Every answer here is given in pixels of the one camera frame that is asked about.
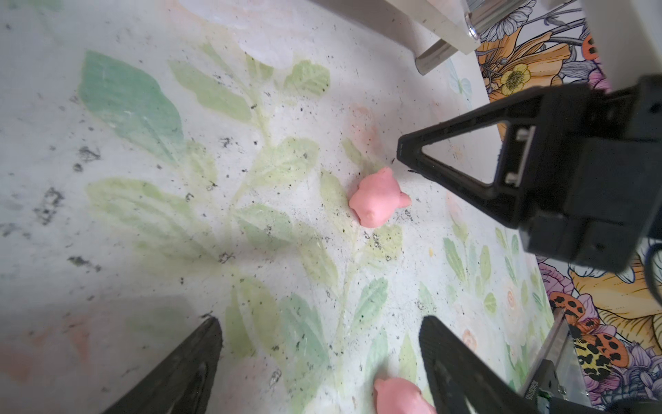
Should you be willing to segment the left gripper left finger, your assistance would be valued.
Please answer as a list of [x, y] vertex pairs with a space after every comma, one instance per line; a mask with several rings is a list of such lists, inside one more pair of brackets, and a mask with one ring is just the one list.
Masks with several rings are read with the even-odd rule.
[[205, 413], [222, 351], [222, 327], [207, 318], [107, 413]]

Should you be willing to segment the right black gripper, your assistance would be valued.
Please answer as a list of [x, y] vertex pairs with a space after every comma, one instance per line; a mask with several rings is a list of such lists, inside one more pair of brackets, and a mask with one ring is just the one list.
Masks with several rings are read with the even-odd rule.
[[520, 91], [400, 137], [397, 158], [520, 225], [527, 252], [618, 273], [661, 207], [661, 77]]

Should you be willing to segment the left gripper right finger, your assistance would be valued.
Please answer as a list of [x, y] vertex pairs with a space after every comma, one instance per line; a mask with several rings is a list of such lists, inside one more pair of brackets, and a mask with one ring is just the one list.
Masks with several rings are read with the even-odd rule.
[[536, 413], [440, 319], [426, 316], [419, 345], [438, 413]]

